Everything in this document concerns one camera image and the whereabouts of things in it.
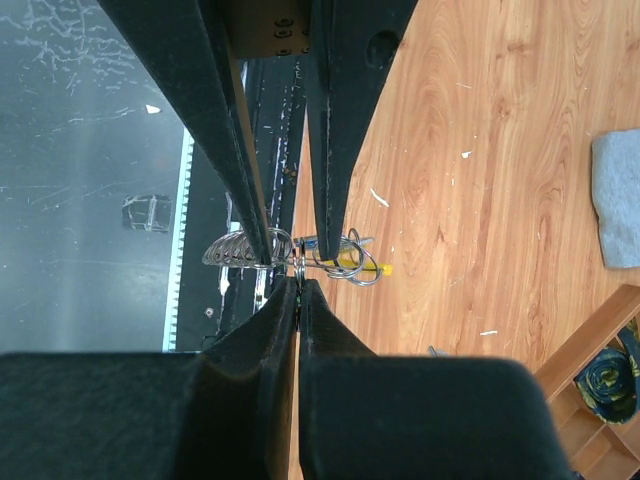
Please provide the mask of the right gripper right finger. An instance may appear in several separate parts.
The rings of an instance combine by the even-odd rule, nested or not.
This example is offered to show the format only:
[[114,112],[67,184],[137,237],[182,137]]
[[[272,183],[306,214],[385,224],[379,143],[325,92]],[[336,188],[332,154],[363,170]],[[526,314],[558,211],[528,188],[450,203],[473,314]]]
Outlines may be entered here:
[[299,449],[308,479],[570,479],[550,411],[520,363],[380,356],[301,293]]

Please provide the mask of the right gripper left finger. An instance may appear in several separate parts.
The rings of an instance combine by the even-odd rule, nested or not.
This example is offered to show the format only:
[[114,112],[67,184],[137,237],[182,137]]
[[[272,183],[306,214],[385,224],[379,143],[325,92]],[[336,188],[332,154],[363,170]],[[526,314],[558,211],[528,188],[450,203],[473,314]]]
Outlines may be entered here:
[[284,479],[297,288],[200,353],[1,358],[5,479]]

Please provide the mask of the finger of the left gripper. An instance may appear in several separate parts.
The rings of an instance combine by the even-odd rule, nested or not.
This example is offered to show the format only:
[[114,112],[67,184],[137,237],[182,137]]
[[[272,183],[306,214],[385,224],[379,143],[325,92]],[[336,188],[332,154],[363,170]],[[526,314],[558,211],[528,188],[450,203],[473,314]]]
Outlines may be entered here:
[[268,221],[238,62],[218,1],[103,1],[237,208],[261,262],[271,259]]
[[319,255],[340,248],[353,170],[414,0],[313,1],[305,93]]

